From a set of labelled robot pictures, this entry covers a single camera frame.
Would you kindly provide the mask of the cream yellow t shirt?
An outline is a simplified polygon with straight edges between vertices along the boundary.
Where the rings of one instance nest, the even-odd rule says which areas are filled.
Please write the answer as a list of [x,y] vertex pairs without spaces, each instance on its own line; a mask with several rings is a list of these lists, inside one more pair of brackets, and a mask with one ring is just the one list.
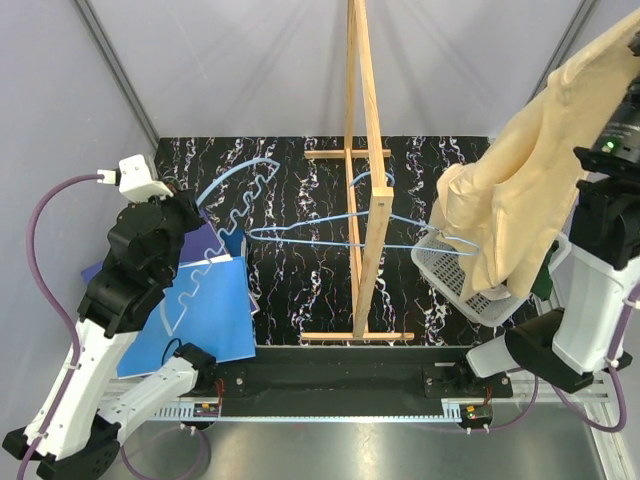
[[529,294],[586,176],[573,150],[594,143],[639,72],[638,30],[633,11],[553,71],[478,161],[438,179],[430,224],[458,250],[479,248],[459,260],[462,300],[500,284]]

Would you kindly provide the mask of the green and white t shirt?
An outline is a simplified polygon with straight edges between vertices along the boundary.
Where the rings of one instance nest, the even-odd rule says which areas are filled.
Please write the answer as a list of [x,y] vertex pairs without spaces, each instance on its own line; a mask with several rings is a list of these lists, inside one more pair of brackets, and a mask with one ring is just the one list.
[[559,242],[557,240],[554,240],[542,261],[540,270],[531,287],[531,293],[542,301],[549,300],[551,296],[553,281],[551,278],[549,265],[554,253],[558,250],[558,248]]

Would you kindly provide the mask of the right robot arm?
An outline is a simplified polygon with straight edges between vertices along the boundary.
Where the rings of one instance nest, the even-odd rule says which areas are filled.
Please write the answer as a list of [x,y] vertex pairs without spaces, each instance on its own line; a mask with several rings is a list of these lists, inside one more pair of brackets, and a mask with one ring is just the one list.
[[567,393],[600,371],[630,365],[623,337],[639,302],[639,81],[633,79],[589,148],[577,147],[583,169],[602,179],[577,184],[569,241],[574,258],[566,307],[511,328],[468,351],[454,371],[466,396],[490,377],[522,368]]

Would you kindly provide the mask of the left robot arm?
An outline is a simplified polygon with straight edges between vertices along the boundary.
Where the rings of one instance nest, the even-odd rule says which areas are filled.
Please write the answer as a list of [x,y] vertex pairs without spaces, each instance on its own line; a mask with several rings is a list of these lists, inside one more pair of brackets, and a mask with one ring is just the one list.
[[40,413],[3,440],[23,467],[36,461],[42,479],[97,479],[168,402],[215,389],[215,357],[185,343],[133,388],[103,400],[120,360],[172,286],[186,234],[203,223],[194,192],[174,187],[119,213],[103,266],[78,307],[67,363]]

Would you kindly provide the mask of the wooden hanger stand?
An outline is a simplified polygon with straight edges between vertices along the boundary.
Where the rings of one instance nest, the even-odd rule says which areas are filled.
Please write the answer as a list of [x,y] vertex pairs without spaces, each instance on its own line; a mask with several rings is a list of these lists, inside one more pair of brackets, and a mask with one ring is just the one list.
[[[346,108],[344,142],[340,150],[308,150],[305,158],[342,160],[346,172],[346,200],[348,214],[349,267],[351,274],[352,331],[349,333],[314,333],[300,335],[303,342],[363,342],[410,341],[411,332],[371,332],[369,313],[378,278],[387,229],[389,226],[394,188],[386,176],[385,160],[391,152],[382,146],[379,112],[376,97],[374,69],[368,31],[366,2],[349,0],[346,21]],[[354,147],[356,81],[362,85],[366,126],[366,147]],[[371,182],[371,194],[366,234],[360,237],[356,201],[356,177],[353,163],[358,159],[368,161],[365,177]]]

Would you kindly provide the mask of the purple folder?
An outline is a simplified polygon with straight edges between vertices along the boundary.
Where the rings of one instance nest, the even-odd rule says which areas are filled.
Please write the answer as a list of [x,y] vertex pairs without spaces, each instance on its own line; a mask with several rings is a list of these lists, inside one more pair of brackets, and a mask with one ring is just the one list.
[[231,234],[218,233],[209,223],[196,231],[187,233],[174,285],[186,286],[192,271],[202,272],[195,276],[197,280],[202,279],[206,284],[219,284],[228,273],[233,272],[234,265],[213,266],[209,263],[209,259],[220,258],[225,261],[227,258],[241,256],[244,252],[244,241],[245,232],[242,229],[236,229]]

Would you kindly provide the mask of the blue folder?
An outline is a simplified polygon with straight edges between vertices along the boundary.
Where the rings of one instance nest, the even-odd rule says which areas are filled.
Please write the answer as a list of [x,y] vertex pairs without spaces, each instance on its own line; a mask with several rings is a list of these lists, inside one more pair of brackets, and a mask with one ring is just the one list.
[[219,363],[256,355],[252,304],[246,261],[241,256],[222,261],[209,259],[213,266],[234,265],[219,284],[206,284],[192,271],[186,286],[173,286],[150,314],[143,330],[117,366],[117,376],[127,378],[158,370],[166,355],[180,343],[192,343],[213,355]]

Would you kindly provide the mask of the black marbled mat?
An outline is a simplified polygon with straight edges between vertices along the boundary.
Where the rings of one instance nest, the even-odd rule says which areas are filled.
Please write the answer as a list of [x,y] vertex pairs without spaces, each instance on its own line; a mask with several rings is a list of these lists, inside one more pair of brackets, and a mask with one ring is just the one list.
[[[410,247],[423,236],[436,182],[454,163],[478,160],[480,136],[386,136],[394,176],[394,219],[387,230],[369,313],[373,332],[411,332],[417,345],[476,345],[503,333],[468,320],[420,275]],[[173,137],[155,155],[165,179],[206,195],[205,211],[219,228],[284,228],[283,241],[251,242],[248,276],[259,310],[260,345],[296,345],[305,332],[352,328],[346,248],[346,173],[336,160],[305,158],[308,150],[341,147],[339,137]]]

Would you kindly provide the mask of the white plastic basket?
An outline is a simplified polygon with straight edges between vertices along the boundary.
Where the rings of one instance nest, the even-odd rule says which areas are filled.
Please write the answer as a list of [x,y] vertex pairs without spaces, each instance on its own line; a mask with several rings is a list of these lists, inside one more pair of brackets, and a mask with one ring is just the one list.
[[428,233],[414,245],[411,259],[421,276],[473,323],[498,327],[525,303],[524,299],[514,296],[490,300],[480,293],[462,302],[465,275],[456,251],[440,241],[435,232]]

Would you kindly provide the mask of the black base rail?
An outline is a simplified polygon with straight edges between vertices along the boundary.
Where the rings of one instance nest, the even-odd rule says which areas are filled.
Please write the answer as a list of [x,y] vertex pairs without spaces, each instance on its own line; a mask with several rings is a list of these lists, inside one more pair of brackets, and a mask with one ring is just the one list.
[[222,396],[225,421],[457,422],[465,404],[523,401],[505,373],[468,380],[464,347],[271,346],[218,364],[183,395],[194,404]]

